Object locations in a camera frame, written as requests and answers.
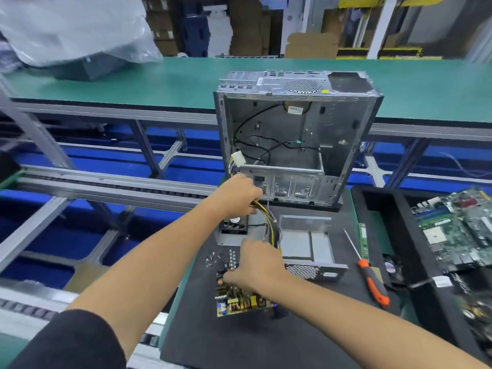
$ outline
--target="empty computer case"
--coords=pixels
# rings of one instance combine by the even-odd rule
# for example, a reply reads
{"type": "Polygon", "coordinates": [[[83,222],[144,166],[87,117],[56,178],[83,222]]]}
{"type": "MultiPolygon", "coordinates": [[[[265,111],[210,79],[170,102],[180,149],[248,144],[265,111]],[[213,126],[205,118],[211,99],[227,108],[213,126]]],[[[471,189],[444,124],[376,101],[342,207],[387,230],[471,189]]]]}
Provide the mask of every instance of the empty computer case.
{"type": "Polygon", "coordinates": [[[383,95],[365,72],[235,71],[214,98],[225,171],[241,150],[263,198],[331,207],[383,95]]]}

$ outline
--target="forearm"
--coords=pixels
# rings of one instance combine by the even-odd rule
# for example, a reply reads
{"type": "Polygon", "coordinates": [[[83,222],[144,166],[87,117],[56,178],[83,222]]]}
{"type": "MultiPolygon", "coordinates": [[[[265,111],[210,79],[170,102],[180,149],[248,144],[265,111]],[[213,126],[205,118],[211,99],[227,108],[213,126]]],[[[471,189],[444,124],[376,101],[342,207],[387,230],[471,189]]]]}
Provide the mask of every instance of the forearm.
{"type": "Polygon", "coordinates": [[[322,330],[364,368],[488,367],[412,323],[287,272],[269,284],[266,297],[322,330]]]}
{"type": "Polygon", "coordinates": [[[69,309],[89,310],[104,318],[128,359],[222,219],[205,200],[126,254],[69,309]]]}

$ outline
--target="power supply circuit board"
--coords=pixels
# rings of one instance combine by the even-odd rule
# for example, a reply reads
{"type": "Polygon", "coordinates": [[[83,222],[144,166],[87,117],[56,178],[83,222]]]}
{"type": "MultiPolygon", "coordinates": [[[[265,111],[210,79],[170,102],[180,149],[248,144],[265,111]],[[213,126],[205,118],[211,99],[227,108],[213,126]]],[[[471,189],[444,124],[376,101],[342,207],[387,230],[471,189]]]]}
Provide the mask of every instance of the power supply circuit board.
{"type": "Polygon", "coordinates": [[[412,211],[444,272],[492,264],[492,202],[480,189],[432,198],[412,211]]]}
{"type": "Polygon", "coordinates": [[[217,271],[215,296],[217,316],[221,317],[251,310],[268,310],[273,308],[274,304],[266,298],[224,282],[224,273],[237,268],[235,251],[231,250],[229,257],[229,262],[224,264],[223,269],[217,271]]]}

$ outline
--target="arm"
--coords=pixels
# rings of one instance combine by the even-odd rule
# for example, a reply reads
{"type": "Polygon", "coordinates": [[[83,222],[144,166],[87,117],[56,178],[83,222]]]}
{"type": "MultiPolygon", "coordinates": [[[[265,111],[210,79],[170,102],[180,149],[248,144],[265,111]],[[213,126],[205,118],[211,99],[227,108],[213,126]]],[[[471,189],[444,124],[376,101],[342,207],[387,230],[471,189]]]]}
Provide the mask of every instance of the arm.
{"type": "Polygon", "coordinates": [[[106,320],[128,360],[202,243],[225,218],[253,213],[249,205],[261,195],[251,179],[235,175],[193,210],[126,254],[67,309],[87,310],[106,320]]]}
{"type": "Polygon", "coordinates": [[[254,290],[293,311],[337,343],[361,367],[488,368],[426,330],[383,310],[291,275],[280,252],[243,241],[239,267],[224,281],[254,290]]]}

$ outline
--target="green tabletop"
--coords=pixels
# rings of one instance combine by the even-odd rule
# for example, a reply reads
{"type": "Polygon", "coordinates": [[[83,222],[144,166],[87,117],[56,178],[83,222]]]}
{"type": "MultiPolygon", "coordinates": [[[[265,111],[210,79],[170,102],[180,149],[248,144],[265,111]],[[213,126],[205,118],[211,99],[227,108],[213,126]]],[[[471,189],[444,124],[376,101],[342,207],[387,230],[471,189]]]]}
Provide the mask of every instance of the green tabletop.
{"type": "Polygon", "coordinates": [[[379,117],[492,122],[492,63],[462,60],[164,58],[95,82],[7,78],[21,98],[212,109],[218,80],[238,70],[366,71],[385,95],[379,117]]]}

